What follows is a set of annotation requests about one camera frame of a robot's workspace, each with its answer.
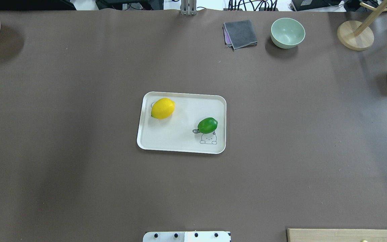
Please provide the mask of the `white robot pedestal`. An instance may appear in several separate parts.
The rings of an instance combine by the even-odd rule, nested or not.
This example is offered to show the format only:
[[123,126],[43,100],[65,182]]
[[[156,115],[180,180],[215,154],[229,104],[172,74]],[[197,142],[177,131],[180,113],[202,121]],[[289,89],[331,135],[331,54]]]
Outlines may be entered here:
[[147,232],[143,242],[231,242],[227,231],[161,231]]

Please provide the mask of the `cream serving tray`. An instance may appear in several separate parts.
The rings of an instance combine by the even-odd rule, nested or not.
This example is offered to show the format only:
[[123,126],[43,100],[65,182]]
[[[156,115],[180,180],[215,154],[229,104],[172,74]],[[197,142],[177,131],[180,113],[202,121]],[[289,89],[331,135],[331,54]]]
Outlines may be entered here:
[[[152,106],[161,98],[174,101],[175,110],[166,119],[152,118]],[[217,120],[217,129],[195,133],[200,121],[209,117]],[[143,150],[220,154],[226,138],[227,102],[222,96],[157,91],[144,95],[137,135]]]

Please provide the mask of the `grey folded cloth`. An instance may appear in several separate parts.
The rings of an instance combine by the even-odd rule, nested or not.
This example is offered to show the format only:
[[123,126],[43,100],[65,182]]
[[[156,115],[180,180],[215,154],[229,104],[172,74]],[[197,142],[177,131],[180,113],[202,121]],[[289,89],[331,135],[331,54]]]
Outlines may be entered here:
[[258,43],[253,23],[250,19],[223,23],[225,45],[233,50]]

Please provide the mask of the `aluminium frame post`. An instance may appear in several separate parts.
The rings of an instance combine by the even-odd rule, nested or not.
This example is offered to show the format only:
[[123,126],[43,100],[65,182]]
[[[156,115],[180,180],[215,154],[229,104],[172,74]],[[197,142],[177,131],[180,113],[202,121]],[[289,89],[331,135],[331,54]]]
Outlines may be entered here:
[[180,0],[181,3],[181,15],[196,15],[197,14],[197,1],[196,0]]

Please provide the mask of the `yellow lemon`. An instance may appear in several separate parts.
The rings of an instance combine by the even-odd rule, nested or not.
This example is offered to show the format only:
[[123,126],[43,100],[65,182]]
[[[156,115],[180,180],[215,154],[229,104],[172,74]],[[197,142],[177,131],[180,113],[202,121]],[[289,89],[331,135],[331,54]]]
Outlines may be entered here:
[[161,98],[152,106],[151,117],[156,119],[166,119],[173,114],[175,101],[170,98]]

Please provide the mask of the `green ceramic bowl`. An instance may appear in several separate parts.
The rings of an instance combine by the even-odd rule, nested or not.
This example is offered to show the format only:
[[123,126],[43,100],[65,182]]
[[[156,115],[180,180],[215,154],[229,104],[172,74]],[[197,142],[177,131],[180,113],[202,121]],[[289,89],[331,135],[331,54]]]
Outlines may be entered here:
[[290,49],[298,46],[306,36],[304,26],[292,18],[280,18],[271,26],[271,40],[275,46]]

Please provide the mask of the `green lime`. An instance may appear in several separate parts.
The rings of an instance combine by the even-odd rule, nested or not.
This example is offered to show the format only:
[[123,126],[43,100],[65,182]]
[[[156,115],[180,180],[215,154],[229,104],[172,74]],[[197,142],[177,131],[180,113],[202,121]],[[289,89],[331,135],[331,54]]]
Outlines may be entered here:
[[218,127],[218,121],[213,117],[207,117],[198,123],[198,131],[202,134],[213,133]]

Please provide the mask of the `wooden cup stand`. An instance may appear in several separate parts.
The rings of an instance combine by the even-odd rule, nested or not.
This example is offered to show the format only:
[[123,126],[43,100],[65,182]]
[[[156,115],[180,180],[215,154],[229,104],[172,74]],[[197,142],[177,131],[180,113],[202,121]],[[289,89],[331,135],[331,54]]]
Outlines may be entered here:
[[360,5],[372,11],[365,21],[346,21],[337,29],[339,41],[347,48],[356,51],[364,51],[372,46],[374,34],[369,25],[382,12],[387,12],[387,0],[383,0],[378,7],[372,7],[366,3],[360,3]]

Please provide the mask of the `wooden cutting board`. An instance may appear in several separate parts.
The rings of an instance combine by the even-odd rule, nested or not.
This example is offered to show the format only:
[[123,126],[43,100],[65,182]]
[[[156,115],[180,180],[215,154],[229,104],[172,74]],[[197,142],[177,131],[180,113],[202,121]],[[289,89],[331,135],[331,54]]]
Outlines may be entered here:
[[383,229],[287,229],[289,242],[387,242]]

